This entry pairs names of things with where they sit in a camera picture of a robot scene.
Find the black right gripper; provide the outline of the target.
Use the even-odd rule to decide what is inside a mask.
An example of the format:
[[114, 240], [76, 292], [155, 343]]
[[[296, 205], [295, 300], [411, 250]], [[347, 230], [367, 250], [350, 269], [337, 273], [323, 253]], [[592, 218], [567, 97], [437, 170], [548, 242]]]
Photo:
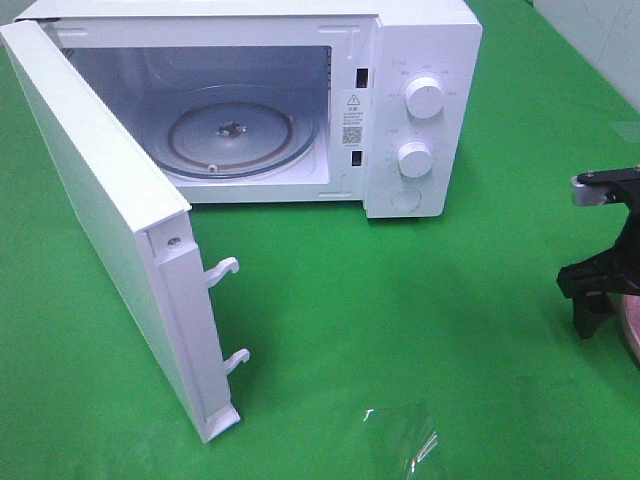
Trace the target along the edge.
[[562, 267], [557, 284], [565, 298], [573, 298], [573, 326], [578, 336], [590, 339], [605, 321], [618, 316], [616, 298], [610, 293], [639, 295], [639, 271], [630, 260], [608, 249]]

